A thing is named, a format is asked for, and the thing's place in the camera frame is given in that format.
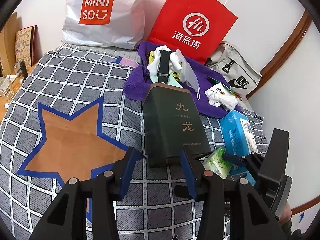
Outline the right hand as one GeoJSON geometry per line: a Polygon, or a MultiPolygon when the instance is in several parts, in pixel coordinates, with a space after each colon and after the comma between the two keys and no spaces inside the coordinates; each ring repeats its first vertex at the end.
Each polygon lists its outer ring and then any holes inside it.
{"type": "Polygon", "coordinates": [[[288,223],[291,220],[291,217],[292,217],[292,210],[289,203],[286,202],[278,220],[279,225],[283,226],[284,224],[288,223]]]}

